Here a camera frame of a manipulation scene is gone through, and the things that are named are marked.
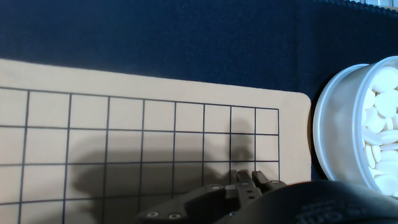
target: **grid line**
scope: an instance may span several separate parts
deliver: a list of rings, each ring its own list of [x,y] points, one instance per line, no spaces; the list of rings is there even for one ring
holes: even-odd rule
[[[145,125],[145,100],[142,101],[142,130],[144,130]],[[144,157],[144,131],[141,131],[141,155],[140,155],[140,165],[139,165],[139,182],[138,182],[138,194],[141,195],[142,192],[142,165]],[[138,206],[137,213],[141,211],[141,196],[138,196]]]
[[[173,162],[172,162],[172,198],[174,198],[174,178],[175,178],[175,125],[177,117],[177,103],[174,103],[174,126],[173,126]]]
[[[232,184],[231,160],[232,160],[232,106],[229,107],[229,184]]]
[[[65,203],[66,201],[70,200],[100,200],[102,201],[102,208],[101,208],[101,222],[104,222],[105,219],[105,200],[109,198],[126,198],[126,197],[136,197],[138,200],[138,205],[137,205],[137,212],[141,211],[141,202],[142,198],[146,196],[162,196],[162,195],[171,195],[171,197],[175,197],[176,195],[179,194],[184,194],[186,192],[176,192],[175,191],[175,179],[176,179],[176,173],[175,173],[175,165],[176,164],[186,164],[186,163],[192,163],[192,164],[201,164],[201,176],[198,178],[201,178],[201,185],[203,186],[205,184],[205,166],[207,164],[224,164],[224,165],[229,165],[229,171],[227,174],[229,174],[229,183],[232,183],[233,176],[232,176],[232,166],[233,164],[238,164],[238,163],[244,163],[244,162],[253,162],[254,163],[254,170],[257,169],[257,162],[277,162],[278,163],[278,179],[280,180],[280,114],[279,114],[279,109],[277,108],[262,108],[262,107],[255,107],[255,106],[239,106],[239,105],[223,105],[223,104],[216,104],[216,103],[199,103],[199,102],[187,102],[187,101],[172,101],[172,100],[155,100],[155,99],[148,99],[148,98],[134,98],[134,97],[123,97],[123,96],[108,96],[108,95],[95,95],[95,94],[86,94],[86,93],[68,93],[68,92],[61,92],[61,91],[46,91],[46,90],[23,90],[23,89],[18,89],[18,88],[8,88],[8,87],[1,87],[0,89],[6,89],[6,90],[19,90],[19,91],[24,91],[27,92],[28,97],[27,97],[27,103],[26,103],[26,115],[25,115],[25,125],[0,125],[0,128],[23,128],[25,130],[25,136],[24,136],[24,148],[23,148],[23,158],[22,158],[22,163],[21,164],[0,164],[0,167],[15,167],[15,166],[22,166],[22,174],[21,174],[21,191],[20,191],[20,196],[19,196],[19,201],[16,202],[6,202],[6,203],[0,203],[1,205],[19,205],[19,217],[18,217],[18,223],[21,223],[21,207],[22,204],[24,203],[39,203],[39,202],[63,202],[63,208],[62,208],[62,223],[65,223]],[[55,126],[30,126],[28,124],[28,115],[29,115],[29,96],[31,92],[41,92],[41,93],[54,93],[54,94],[66,94],[69,95],[69,107],[68,107],[68,124],[67,127],[55,127]],[[108,100],[107,104],[107,113],[106,113],[106,127],[105,128],[76,128],[76,127],[71,127],[71,116],[72,116],[72,98],[74,96],[97,96],[97,97],[102,97],[106,98]],[[110,119],[110,107],[111,107],[111,100],[113,98],[120,98],[120,99],[129,99],[129,100],[141,100],[142,101],[142,123],[141,123],[141,129],[117,129],[117,128],[109,128],[109,119]],[[154,130],[154,129],[145,129],[145,113],[146,113],[146,102],[147,101],[161,101],[161,102],[169,102],[174,104],[174,127],[173,130]],[[177,103],[186,103],[186,104],[191,104],[191,105],[201,105],[203,107],[203,124],[202,124],[202,131],[177,131]],[[229,131],[227,130],[221,130],[223,132],[215,132],[215,131],[208,131],[206,132],[206,107],[207,106],[224,106],[224,108],[229,107]],[[234,108],[249,108],[249,109],[254,109],[254,131],[253,133],[234,133],[232,129],[233,125],[233,109]],[[277,134],[264,134],[264,133],[257,133],[257,128],[259,127],[257,125],[257,114],[259,110],[274,110],[277,111]],[[67,130],[67,145],[66,145],[66,158],[65,158],[65,163],[25,163],[25,149],[26,149],[26,139],[27,139],[27,131],[28,129],[61,129],[61,130]],[[69,138],[70,138],[70,131],[71,130],[87,130],[87,131],[106,131],[106,139],[105,139],[105,158],[104,162],[69,162],[68,161],[68,154],[69,154]],[[129,162],[110,162],[108,161],[108,143],[109,143],[109,131],[131,131],[131,132],[140,132],[141,133],[141,148],[140,150],[140,159],[139,161],[129,161]],[[144,161],[144,135],[145,133],[173,133],[173,146],[172,146],[172,160],[170,161]],[[175,156],[176,156],[176,134],[177,133],[192,133],[192,134],[201,134],[202,140],[201,140],[201,159],[197,161],[176,161]],[[225,134],[229,136],[229,146],[226,150],[228,150],[228,159],[225,158],[224,160],[218,160],[218,161],[206,161],[205,160],[205,136],[206,134]],[[254,136],[254,160],[241,160],[241,161],[232,161],[232,135],[245,135],[245,136]],[[257,160],[257,145],[258,142],[256,141],[256,136],[277,136],[278,137],[278,160]],[[139,181],[138,181],[138,191],[137,194],[134,195],[117,195],[117,196],[107,196],[106,195],[106,177],[107,173],[109,175],[107,165],[111,164],[137,164],[139,165]],[[172,165],[172,186],[171,186],[171,193],[167,192],[164,194],[143,194],[143,168],[145,164],[171,164]],[[103,170],[103,182],[100,183],[103,186],[102,189],[102,196],[101,197],[88,197],[88,198],[67,198],[67,177],[68,177],[68,166],[72,165],[84,165],[84,166],[92,166],[92,165],[101,165],[104,167]],[[63,198],[61,199],[52,199],[52,200],[34,200],[34,201],[23,201],[22,200],[22,188],[23,188],[23,174],[24,174],[24,167],[25,166],[65,166],[65,180],[64,180],[64,189],[63,189]]]
[[[26,114],[25,114],[25,125],[27,126],[27,122],[29,119],[29,99],[30,99],[30,91],[27,92],[26,96]],[[24,171],[25,171],[25,156],[26,156],[26,139],[27,139],[27,127],[25,127],[24,131],[24,145],[22,150],[22,164],[21,164],[21,189],[19,191],[19,208],[18,208],[18,224],[21,223],[21,215],[22,215],[22,193],[24,191]]]
[[[105,222],[105,196],[106,196],[106,169],[107,169],[107,161],[108,161],[108,141],[109,141],[109,111],[111,107],[111,98],[108,97],[107,104],[107,112],[106,112],[106,134],[105,134],[105,158],[104,158],[104,176],[103,176],[103,188],[102,188],[102,214],[101,214],[101,223]]]
[[[203,105],[203,124],[201,135],[201,186],[205,185],[205,115],[206,115],[206,105]]]
[[[184,163],[229,163],[230,161],[174,161],[177,164]],[[231,161],[234,162],[278,162],[273,160],[245,160],[245,161]],[[128,164],[171,164],[173,161],[146,161],[146,162],[107,162],[107,165],[128,165]],[[25,163],[24,166],[65,166],[65,165],[81,165],[81,166],[91,166],[91,165],[104,165],[104,162],[69,162],[66,163]],[[12,167],[21,166],[22,164],[0,164],[0,167]]]
[[[257,171],[257,147],[256,147],[256,130],[257,129],[257,109],[254,109],[254,171]]]
[[[277,111],[278,114],[278,180],[280,181],[280,136],[279,136],[279,131],[280,131],[280,126],[279,126],[279,110]]]
[[[70,127],[70,116],[72,111],[72,94],[69,94],[69,105],[68,105],[68,128]],[[68,178],[68,157],[69,157],[69,137],[70,130],[67,130],[67,146],[65,153],[65,176],[63,180],[63,202],[62,202],[62,224],[65,223],[65,200],[67,198],[67,178]]]
[[[0,128],[29,128],[29,129],[61,129],[61,130],[79,130],[79,131],[136,131],[148,133],[182,133],[182,134],[238,134],[238,135],[258,135],[258,136],[277,136],[278,134],[264,133],[230,133],[230,132],[214,132],[214,131],[172,131],[172,130],[146,130],[146,129],[115,129],[115,128],[63,128],[63,127],[46,127],[46,126],[21,126],[21,125],[1,125]]]
[[[3,90],[19,90],[19,91],[31,91],[37,93],[56,93],[56,94],[73,94],[78,96],[98,96],[98,97],[112,97],[118,99],[129,99],[129,100],[144,100],[144,101],[161,101],[161,102],[169,102],[169,103],[188,103],[194,105],[211,105],[211,106],[233,106],[237,108],[257,108],[257,109],[264,109],[264,110],[278,110],[277,108],[265,108],[265,107],[258,107],[258,106],[241,106],[241,105],[225,105],[220,103],[200,103],[200,102],[192,102],[192,101],[176,101],[176,100],[159,100],[159,99],[150,99],[150,98],[138,98],[138,97],[128,97],[128,96],[114,96],[114,95],[100,95],[100,94],[91,94],[91,93],[72,93],[72,92],[63,92],[63,91],[50,91],[50,90],[31,90],[31,89],[22,89],[22,88],[13,88],[13,87],[5,87],[0,86],[0,89]]]

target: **dark background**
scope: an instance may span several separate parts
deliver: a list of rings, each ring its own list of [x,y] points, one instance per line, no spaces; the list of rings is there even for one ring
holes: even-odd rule
[[[345,1],[0,1],[0,58],[299,91],[313,105],[340,70],[391,55],[398,13]]]

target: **black grid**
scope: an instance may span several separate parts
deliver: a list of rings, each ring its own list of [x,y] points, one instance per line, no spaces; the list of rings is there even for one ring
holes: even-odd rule
[[[213,104],[213,103],[197,103],[197,102],[188,102],[188,101],[170,101],[170,100],[158,100],[158,99],[147,99],[147,98],[133,98],[133,97],[124,97],[124,96],[108,96],[108,95],[94,95],[94,94],[86,94],[86,93],[68,93],[68,92],[61,92],[61,91],[46,91],[46,90],[26,90],[20,88],[8,88],[8,87],[1,87],[0,89],[3,90],[17,90],[17,91],[24,91],[27,93],[27,103],[26,103],[26,115],[25,115],[25,125],[24,126],[15,126],[15,125],[0,125],[0,128],[24,128],[24,145],[23,145],[23,153],[22,153],[22,163],[21,164],[0,164],[0,167],[7,167],[7,166],[21,166],[22,173],[21,173],[21,189],[20,189],[20,196],[18,202],[8,202],[8,203],[0,203],[1,205],[19,205],[19,218],[18,223],[21,223],[21,211],[22,211],[22,204],[24,203],[39,203],[39,202],[63,202],[63,213],[62,213],[62,220],[63,223],[65,222],[65,202],[71,200],[102,200],[102,223],[104,222],[104,203],[105,199],[107,198],[129,198],[135,197],[138,199],[138,212],[141,210],[141,198],[146,196],[162,196],[162,195],[171,195],[174,197],[175,195],[183,194],[184,192],[175,192],[174,189],[174,178],[175,178],[175,164],[178,163],[192,163],[192,164],[201,164],[201,184],[203,185],[205,180],[205,164],[207,163],[229,163],[229,182],[231,183],[231,164],[232,163],[239,163],[239,162],[253,162],[254,163],[254,170],[257,169],[256,163],[257,162],[276,162],[278,164],[278,175],[280,180],[280,129],[279,129],[279,109],[277,108],[260,108],[260,107],[250,107],[250,106],[239,106],[239,105],[222,105],[222,104]],[[68,123],[67,127],[51,127],[51,126],[29,126],[28,119],[29,119],[29,99],[30,94],[36,93],[61,93],[69,95],[69,102],[68,102]],[[71,111],[72,111],[72,96],[97,96],[97,97],[106,97],[108,104],[107,104],[107,114],[106,114],[106,128],[72,128],[70,127],[71,123]],[[141,129],[111,129],[109,128],[109,114],[110,114],[110,107],[111,107],[111,99],[112,98],[120,98],[120,99],[129,99],[129,100],[141,100],[142,101],[142,128]],[[145,122],[145,108],[146,108],[146,101],[159,101],[159,102],[169,102],[174,104],[174,128],[172,131],[168,130],[147,130],[144,127]],[[186,104],[194,104],[194,105],[202,105],[203,106],[203,129],[202,131],[177,131],[176,130],[176,120],[177,120],[177,103],[186,103]],[[229,132],[206,132],[205,131],[205,112],[206,106],[227,106],[229,107]],[[233,115],[233,108],[249,108],[254,109],[254,132],[253,133],[233,133],[232,132],[232,115]],[[277,134],[263,134],[257,133],[257,110],[276,110],[277,111]],[[26,141],[27,141],[27,130],[28,129],[64,129],[67,130],[67,146],[66,146],[66,156],[65,156],[65,163],[26,163],[25,162],[25,150],[26,150]],[[96,130],[96,131],[106,131],[106,142],[105,142],[105,158],[104,162],[91,162],[91,163],[79,163],[79,162],[69,162],[68,161],[68,153],[69,153],[69,138],[70,138],[70,131],[71,130]],[[141,158],[138,162],[108,162],[107,155],[108,155],[108,134],[109,131],[132,131],[132,132],[141,132]],[[172,149],[172,161],[143,161],[143,152],[144,152],[144,135],[145,133],[150,132],[157,132],[157,133],[173,133],[173,149]],[[201,149],[201,161],[176,161],[175,160],[175,136],[176,133],[195,133],[202,135],[202,149]],[[229,160],[228,161],[206,161],[205,160],[205,134],[226,134],[229,135]],[[254,136],[254,160],[249,161],[232,161],[231,158],[231,150],[232,150],[232,135],[249,135]],[[257,150],[256,150],[256,136],[277,136],[278,140],[278,160],[273,161],[260,161],[257,160]],[[139,186],[138,186],[138,194],[133,195],[120,195],[120,196],[106,196],[106,169],[107,165],[110,164],[139,164]],[[172,165],[172,189],[170,193],[167,194],[143,194],[142,193],[142,170],[144,164],[171,164]],[[90,198],[67,198],[67,177],[68,177],[68,166],[70,165],[104,165],[104,172],[103,172],[103,193],[102,197],[90,197]],[[63,189],[63,198],[55,199],[55,200],[30,200],[30,201],[23,201],[22,200],[22,191],[23,191],[23,180],[24,180],[24,168],[27,166],[65,166],[65,180],[64,180],[64,189]]]

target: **screw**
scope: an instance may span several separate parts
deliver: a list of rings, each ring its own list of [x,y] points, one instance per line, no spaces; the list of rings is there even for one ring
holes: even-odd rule
[[[147,217],[148,218],[152,218],[152,217],[156,217],[156,216],[158,216],[159,215],[159,213],[157,213],[157,212],[149,212],[148,214],[147,214]]]
[[[178,218],[181,218],[181,215],[178,213],[169,215],[169,219],[178,219]]]

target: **black cloth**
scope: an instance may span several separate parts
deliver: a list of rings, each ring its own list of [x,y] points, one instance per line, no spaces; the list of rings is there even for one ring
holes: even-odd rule
[[[26,62],[316,100],[340,70],[391,55],[398,13],[347,1],[0,1],[0,57]]]

